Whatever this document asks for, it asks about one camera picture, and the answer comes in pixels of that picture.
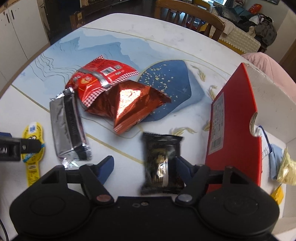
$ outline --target white cabinet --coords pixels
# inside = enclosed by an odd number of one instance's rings
[[[48,44],[37,0],[20,0],[8,8],[15,33],[29,59]]]
[[[27,60],[6,10],[0,13],[0,72],[9,81]]]

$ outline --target blue cloth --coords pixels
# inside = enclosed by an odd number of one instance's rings
[[[271,150],[272,152],[269,154],[270,176],[276,180],[283,158],[283,150],[275,144],[271,144]]]

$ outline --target yellow snack package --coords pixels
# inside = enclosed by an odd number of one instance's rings
[[[39,161],[42,159],[45,149],[43,140],[42,125],[38,122],[32,122],[28,125],[22,133],[24,139],[37,139],[41,142],[42,148],[39,153],[36,154],[22,154],[22,160],[26,164],[27,181],[31,186],[40,178],[39,173]]]
[[[271,197],[276,201],[278,205],[281,204],[284,199],[284,191],[281,185],[271,194]]]
[[[280,183],[296,185],[296,162],[290,158],[287,148],[284,150],[276,180]]]

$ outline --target red snack bag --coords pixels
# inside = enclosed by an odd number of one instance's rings
[[[250,7],[250,9],[248,10],[251,14],[257,14],[260,12],[262,8],[261,4],[254,4],[253,6]]]
[[[86,110],[114,119],[114,131],[121,134],[171,100],[164,93],[141,83],[127,80],[99,95]]]
[[[66,88],[77,90],[82,103],[89,107],[101,93],[138,74],[127,64],[104,59],[101,55],[73,74]]]

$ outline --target gold decorative pattern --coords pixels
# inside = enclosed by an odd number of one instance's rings
[[[213,89],[217,89],[218,87],[215,85],[211,85],[211,87],[209,88],[209,96],[211,97],[212,100],[214,100],[216,98],[216,94],[214,93]]]
[[[204,131],[209,131],[210,130],[210,121],[207,121],[206,125],[204,126],[203,130]]]
[[[191,65],[191,66],[194,69],[198,69],[198,71],[199,71],[198,75],[199,75],[200,79],[202,80],[202,82],[205,82],[205,74],[198,67],[196,67],[194,65]]]
[[[188,131],[190,134],[197,133],[196,131],[192,130],[189,127],[182,127],[182,128],[175,128],[170,130],[170,135],[181,136],[185,130]]]

